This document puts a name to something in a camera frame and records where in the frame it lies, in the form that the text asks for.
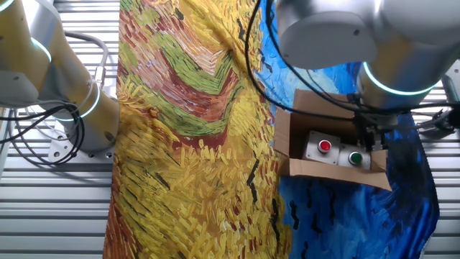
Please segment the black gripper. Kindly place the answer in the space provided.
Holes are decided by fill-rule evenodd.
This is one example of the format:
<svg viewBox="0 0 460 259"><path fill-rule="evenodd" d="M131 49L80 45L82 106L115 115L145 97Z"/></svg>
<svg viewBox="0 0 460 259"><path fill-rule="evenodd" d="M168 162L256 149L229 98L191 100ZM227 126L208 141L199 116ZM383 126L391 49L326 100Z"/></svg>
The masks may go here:
<svg viewBox="0 0 460 259"><path fill-rule="evenodd" d="M354 113L354 126L361 145L367 152L387 150L385 134L390 129L376 123L376 119L359 112Z"/></svg>

